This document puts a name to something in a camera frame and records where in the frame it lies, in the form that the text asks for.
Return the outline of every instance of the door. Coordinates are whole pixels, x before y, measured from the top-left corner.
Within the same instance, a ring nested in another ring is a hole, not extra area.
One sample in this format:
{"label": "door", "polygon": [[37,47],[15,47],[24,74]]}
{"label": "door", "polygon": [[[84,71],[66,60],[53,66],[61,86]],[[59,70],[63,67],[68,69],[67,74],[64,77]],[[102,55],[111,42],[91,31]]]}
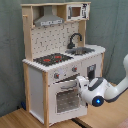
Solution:
{"label": "door", "polygon": [[70,80],[49,87],[50,123],[86,115],[87,108],[80,105],[76,86],[76,80]]}

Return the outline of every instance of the toy kitchen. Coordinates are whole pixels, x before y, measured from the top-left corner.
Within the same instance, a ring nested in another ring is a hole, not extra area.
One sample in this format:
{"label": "toy kitchen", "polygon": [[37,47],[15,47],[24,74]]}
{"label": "toy kitchen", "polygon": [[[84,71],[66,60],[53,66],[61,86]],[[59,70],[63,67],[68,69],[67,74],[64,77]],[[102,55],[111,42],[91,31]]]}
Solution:
{"label": "toy kitchen", "polygon": [[46,128],[87,115],[76,77],[102,76],[105,48],[85,43],[90,2],[22,4],[26,109]]}

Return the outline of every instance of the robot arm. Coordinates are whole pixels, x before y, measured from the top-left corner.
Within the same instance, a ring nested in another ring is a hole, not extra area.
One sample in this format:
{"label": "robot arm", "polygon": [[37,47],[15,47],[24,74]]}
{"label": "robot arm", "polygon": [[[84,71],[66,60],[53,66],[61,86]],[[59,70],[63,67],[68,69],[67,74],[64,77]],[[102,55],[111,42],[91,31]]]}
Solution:
{"label": "robot arm", "polygon": [[128,55],[124,58],[124,68],[126,77],[116,86],[113,87],[106,79],[102,77],[94,78],[90,83],[87,78],[77,77],[77,87],[79,97],[85,104],[88,103],[95,107],[99,107],[107,102],[114,102],[128,88]]}

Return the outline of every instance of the control knob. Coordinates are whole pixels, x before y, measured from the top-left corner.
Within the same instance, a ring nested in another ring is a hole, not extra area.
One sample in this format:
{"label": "control knob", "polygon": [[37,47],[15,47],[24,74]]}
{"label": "control knob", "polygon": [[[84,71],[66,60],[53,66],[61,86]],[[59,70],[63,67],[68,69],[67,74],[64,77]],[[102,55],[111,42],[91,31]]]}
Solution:
{"label": "control knob", "polygon": [[73,71],[73,72],[76,72],[76,71],[77,71],[77,67],[73,67],[73,68],[72,68],[72,71]]}
{"label": "control knob", "polygon": [[58,74],[58,73],[55,73],[55,74],[54,74],[54,78],[55,78],[55,79],[59,79],[59,74]]}

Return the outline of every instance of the wooden table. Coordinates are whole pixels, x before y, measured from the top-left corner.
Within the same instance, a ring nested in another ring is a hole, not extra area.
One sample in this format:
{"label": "wooden table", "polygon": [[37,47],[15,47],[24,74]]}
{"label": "wooden table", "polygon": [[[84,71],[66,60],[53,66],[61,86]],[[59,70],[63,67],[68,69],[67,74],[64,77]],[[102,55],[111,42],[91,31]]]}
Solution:
{"label": "wooden table", "polygon": [[[44,128],[37,119],[23,109],[0,118],[0,128]],[[81,128],[71,120],[54,124],[50,128]]]}
{"label": "wooden table", "polygon": [[88,107],[87,116],[76,120],[87,128],[116,128],[128,118],[128,90],[117,101],[105,102],[101,107]]}

